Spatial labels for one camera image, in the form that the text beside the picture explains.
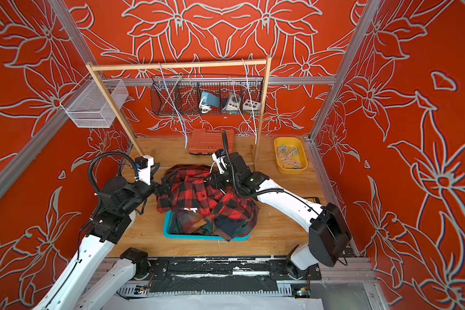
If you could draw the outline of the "red black plaid shirt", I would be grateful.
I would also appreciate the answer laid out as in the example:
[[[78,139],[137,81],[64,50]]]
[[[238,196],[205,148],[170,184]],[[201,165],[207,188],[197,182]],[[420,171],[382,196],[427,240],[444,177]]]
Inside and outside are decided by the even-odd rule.
[[[206,180],[206,165],[175,165],[162,183],[173,183],[168,195],[157,198],[159,213],[175,215],[172,232],[183,235],[247,235],[256,226],[259,208],[252,199],[236,196],[231,189],[215,190]]]

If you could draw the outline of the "white wire hanger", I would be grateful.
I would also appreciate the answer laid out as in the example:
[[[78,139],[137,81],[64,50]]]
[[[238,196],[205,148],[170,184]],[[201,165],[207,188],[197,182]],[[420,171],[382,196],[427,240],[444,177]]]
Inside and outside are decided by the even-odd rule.
[[[160,71],[160,75],[162,78],[162,82],[164,84],[164,89],[167,93],[167,99],[166,102],[173,108],[174,113],[177,115],[179,123],[181,125],[181,133],[183,137],[185,138],[185,143],[184,143],[184,149],[188,149],[188,144],[189,144],[189,134],[191,133],[191,130],[188,129],[188,123],[185,117],[182,114],[182,111],[177,107],[175,97],[176,97],[176,89],[177,86],[179,85],[181,79],[184,77],[183,72],[179,72],[177,75],[177,80],[174,82],[174,85],[172,89],[170,90],[168,85],[167,85],[167,80],[166,77],[164,76],[164,68],[162,67],[162,64],[158,62],[158,69]]]
[[[229,93],[232,92],[232,93],[235,93],[236,95],[238,95],[236,93],[236,88],[235,88],[237,85],[239,87],[244,88],[246,95],[242,98],[242,104],[243,104],[243,102],[245,100],[247,100],[247,99],[253,100],[253,98],[252,98],[252,93],[251,93],[251,84],[249,82],[249,66],[246,64],[245,59],[242,59],[242,64],[243,64],[243,67],[245,69],[245,83],[242,84],[242,83],[236,82],[230,77],[230,78],[228,78],[228,86],[232,86],[232,91],[229,91]],[[252,121],[253,125],[250,125],[247,122],[245,116],[243,115],[242,104],[241,104],[240,110],[237,111],[237,112],[240,113],[240,116],[242,117],[242,119],[246,123],[247,127],[254,132],[254,142],[257,143],[258,142],[258,133],[257,133],[257,123],[256,123],[256,119],[255,119],[255,112],[250,112],[250,115],[251,115],[251,117],[253,119],[253,121]]]

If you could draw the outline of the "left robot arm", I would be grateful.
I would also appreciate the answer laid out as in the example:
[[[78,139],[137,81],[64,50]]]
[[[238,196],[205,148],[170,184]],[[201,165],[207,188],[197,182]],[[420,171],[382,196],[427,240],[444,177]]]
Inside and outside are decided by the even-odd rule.
[[[135,181],[128,182],[117,175],[99,188],[94,179],[94,166],[109,156],[124,158],[133,169]],[[100,263],[133,225],[136,215],[143,214],[148,198],[162,188],[153,180],[159,168],[160,164],[152,156],[132,159],[118,151],[104,152],[90,162],[87,176],[98,204],[80,229],[76,254],[36,309],[102,309],[130,279],[145,279],[150,274],[148,254],[130,248],[108,273],[91,288],[87,287]]]

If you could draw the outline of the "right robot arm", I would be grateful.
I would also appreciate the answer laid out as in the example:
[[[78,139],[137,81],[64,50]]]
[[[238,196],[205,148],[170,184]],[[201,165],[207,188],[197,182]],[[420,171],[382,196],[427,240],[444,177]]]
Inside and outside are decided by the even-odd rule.
[[[239,153],[229,152],[227,134],[222,131],[223,148],[213,153],[218,171],[209,178],[215,189],[232,189],[239,198],[270,205],[298,223],[308,233],[308,243],[297,245],[285,263],[295,277],[316,264],[334,267],[344,257],[352,236],[342,211],[334,204],[323,206],[281,187],[259,171],[251,172]]]

